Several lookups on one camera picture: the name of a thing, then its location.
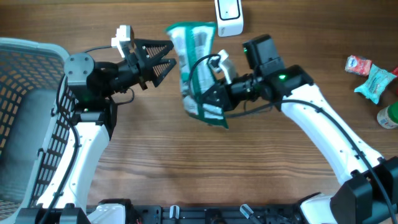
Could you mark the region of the teal wet wipes pack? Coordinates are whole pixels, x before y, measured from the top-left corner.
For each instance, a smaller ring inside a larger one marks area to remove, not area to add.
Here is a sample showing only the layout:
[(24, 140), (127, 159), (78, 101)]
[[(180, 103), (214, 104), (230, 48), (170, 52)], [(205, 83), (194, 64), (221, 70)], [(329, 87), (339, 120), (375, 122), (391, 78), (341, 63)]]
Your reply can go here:
[(354, 92), (362, 94), (366, 99), (377, 105), (386, 87), (396, 78), (397, 75), (372, 64), (368, 79), (355, 88)]

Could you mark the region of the green 3M gloves packet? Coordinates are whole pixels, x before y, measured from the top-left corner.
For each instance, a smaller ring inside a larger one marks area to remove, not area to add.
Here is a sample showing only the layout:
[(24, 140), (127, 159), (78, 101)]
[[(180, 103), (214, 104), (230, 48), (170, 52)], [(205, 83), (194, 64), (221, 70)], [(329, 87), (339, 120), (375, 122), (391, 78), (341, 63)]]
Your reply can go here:
[(214, 22), (177, 22), (168, 26), (165, 33), (178, 56), (180, 93), (185, 112), (208, 125), (227, 129), (224, 111), (200, 99), (216, 81), (208, 66), (215, 30)]

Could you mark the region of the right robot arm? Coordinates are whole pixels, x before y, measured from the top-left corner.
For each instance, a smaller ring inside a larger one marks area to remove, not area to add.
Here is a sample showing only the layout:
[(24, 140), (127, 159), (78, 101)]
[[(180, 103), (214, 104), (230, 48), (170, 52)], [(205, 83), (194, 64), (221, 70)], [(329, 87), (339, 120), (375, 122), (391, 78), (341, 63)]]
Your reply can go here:
[(397, 222), (397, 158), (384, 158), (366, 144), (333, 110), (311, 76), (298, 65), (286, 67), (272, 37), (243, 44), (251, 72), (237, 76), (228, 56), (219, 52), (199, 58), (224, 78), (199, 101), (237, 117), (242, 101), (266, 100), (297, 124), (329, 163), (340, 184), (333, 195), (315, 193), (289, 207), (290, 223)]

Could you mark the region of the green lid small jar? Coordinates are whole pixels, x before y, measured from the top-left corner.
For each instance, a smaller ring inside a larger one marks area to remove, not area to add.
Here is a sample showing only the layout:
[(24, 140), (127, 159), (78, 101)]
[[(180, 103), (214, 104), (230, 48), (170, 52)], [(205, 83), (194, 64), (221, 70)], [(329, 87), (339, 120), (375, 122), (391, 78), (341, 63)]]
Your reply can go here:
[(397, 128), (397, 102), (380, 110), (377, 114), (378, 123), (386, 129)]

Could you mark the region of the red tube with green cap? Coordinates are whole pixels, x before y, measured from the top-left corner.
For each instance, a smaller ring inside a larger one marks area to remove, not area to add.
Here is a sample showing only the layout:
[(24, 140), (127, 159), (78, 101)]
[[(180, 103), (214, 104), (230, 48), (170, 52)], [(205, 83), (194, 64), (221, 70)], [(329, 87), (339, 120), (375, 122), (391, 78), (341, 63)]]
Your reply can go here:
[(393, 69), (392, 74), (395, 75), (395, 78), (393, 79), (392, 83), (395, 88), (395, 94), (397, 94), (397, 82), (398, 82), (398, 67)]

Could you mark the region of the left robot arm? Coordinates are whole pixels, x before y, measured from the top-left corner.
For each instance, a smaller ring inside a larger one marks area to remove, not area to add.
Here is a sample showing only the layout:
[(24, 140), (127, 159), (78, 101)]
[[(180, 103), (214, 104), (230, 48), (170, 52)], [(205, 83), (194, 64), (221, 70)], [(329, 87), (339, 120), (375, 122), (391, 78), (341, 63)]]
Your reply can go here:
[(99, 159), (117, 123), (119, 103), (113, 95), (147, 82), (160, 85), (176, 64), (168, 58), (169, 40), (114, 39), (121, 61), (99, 62), (89, 50), (64, 62), (52, 115), (66, 126), (60, 151), (44, 161), (55, 165), (36, 204), (19, 210), (16, 223), (139, 223), (140, 215), (125, 198), (105, 199), (87, 212), (88, 191)]

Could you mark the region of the red white small box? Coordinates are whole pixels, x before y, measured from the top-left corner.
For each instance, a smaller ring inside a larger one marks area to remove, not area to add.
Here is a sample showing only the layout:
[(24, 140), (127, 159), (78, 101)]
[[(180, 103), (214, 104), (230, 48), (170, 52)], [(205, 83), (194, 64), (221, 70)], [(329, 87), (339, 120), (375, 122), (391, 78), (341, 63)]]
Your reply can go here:
[(357, 55), (350, 55), (346, 61), (345, 71), (367, 77), (370, 73), (372, 64), (373, 62), (369, 59)]

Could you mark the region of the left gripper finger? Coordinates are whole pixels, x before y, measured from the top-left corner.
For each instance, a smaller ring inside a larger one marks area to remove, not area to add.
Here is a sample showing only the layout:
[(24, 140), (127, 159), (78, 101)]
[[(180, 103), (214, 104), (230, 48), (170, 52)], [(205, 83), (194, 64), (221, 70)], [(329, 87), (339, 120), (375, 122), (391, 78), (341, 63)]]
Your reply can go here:
[(171, 40), (136, 39), (135, 53), (145, 64), (158, 64), (174, 47)]
[(169, 72), (176, 66), (177, 61), (173, 58), (164, 58), (150, 69), (150, 80), (155, 87), (158, 87)]

